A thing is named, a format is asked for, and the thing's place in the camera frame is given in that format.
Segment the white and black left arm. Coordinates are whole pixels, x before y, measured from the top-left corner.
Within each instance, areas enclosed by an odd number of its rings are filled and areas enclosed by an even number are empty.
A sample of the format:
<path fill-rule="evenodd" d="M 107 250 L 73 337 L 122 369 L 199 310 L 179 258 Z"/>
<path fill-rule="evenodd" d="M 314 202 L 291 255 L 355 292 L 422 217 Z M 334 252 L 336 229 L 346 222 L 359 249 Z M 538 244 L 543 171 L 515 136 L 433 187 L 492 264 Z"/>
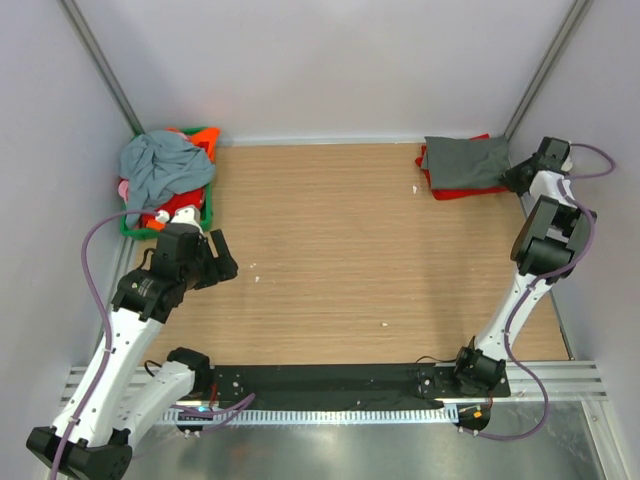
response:
<path fill-rule="evenodd" d="M 211 390 L 209 357 L 179 347 L 145 387 L 123 400 L 145 351 L 185 294 L 238 274 L 221 230 L 205 234 L 194 225 L 168 225 L 149 257 L 119 280 L 103 338 L 65 408 L 27 438 L 27 449 L 52 478 L 122 478 L 136 444 L 166 410 L 185 396 L 199 400 Z"/>

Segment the red t shirt in basket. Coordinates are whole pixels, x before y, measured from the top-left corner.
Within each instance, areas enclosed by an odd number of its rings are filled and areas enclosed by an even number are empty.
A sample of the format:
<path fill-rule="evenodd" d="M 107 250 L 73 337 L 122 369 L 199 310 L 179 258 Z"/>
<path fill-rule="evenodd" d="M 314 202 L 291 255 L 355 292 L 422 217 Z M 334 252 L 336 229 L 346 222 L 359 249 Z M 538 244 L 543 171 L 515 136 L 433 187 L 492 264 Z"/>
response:
<path fill-rule="evenodd" d="M 155 211 L 166 211 L 172 217 L 177 210 L 184 207 L 194 206 L 200 209 L 204 204 L 205 193 L 206 189 L 201 187 L 182 194 L 175 194 L 163 205 L 157 207 Z"/>

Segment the orange t shirt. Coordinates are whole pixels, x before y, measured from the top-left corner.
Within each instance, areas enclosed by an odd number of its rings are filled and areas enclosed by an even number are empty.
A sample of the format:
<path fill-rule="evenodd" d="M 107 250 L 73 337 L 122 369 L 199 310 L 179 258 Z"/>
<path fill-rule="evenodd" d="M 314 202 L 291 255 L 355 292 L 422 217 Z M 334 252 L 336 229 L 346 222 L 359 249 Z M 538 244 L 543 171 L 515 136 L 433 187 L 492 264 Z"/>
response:
<path fill-rule="evenodd" d="M 220 129 L 217 127 L 191 128 L 179 130 L 173 127 L 167 127 L 167 131 L 176 133 L 188 140 L 196 147 L 205 151 L 210 162 L 215 164 L 215 150 L 220 136 Z"/>

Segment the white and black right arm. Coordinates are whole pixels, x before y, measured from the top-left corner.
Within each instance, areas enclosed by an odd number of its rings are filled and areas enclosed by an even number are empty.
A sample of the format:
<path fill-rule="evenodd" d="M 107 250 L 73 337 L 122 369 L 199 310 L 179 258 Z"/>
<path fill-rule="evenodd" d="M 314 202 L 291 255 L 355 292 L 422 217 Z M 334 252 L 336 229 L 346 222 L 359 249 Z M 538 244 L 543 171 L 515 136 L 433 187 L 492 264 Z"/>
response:
<path fill-rule="evenodd" d="M 591 247 L 597 214 L 580 204 L 571 187 L 573 143 L 542 139 L 526 161 L 507 170 L 509 191 L 535 200 L 511 250 L 515 264 L 510 289 L 485 329 L 460 349 L 450 372 L 464 396 L 484 396 L 506 381 L 513 343 L 536 304 L 568 277 Z"/>

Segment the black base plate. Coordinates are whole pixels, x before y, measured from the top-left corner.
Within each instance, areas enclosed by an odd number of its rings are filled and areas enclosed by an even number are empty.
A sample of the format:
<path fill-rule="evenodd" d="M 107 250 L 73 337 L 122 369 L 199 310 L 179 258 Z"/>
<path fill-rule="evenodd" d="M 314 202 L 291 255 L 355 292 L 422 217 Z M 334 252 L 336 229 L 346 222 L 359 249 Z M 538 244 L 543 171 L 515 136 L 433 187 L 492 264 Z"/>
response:
<path fill-rule="evenodd" d="M 250 394 L 252 410 L 408 411 L 444 401 L 507 398 L 506 379 L 491 388 L 465 383 L 448 364 L 219 365 L 203 390 L 214 388 L 222 408 Z"/>

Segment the pink garment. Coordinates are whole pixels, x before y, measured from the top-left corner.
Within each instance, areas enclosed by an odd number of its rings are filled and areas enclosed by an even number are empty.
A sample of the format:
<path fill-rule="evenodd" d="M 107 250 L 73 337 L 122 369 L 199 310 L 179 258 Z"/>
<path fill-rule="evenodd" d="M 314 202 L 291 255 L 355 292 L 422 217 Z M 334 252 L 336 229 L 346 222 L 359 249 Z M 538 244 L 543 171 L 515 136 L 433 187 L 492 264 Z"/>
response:
<path fill-rule="evenodd" d="M 122 200 L 127 203 L 129 198 L 129 181 L 126 179 L 121 179 L 118 187 L 117 193 L 122 198 Z"/>

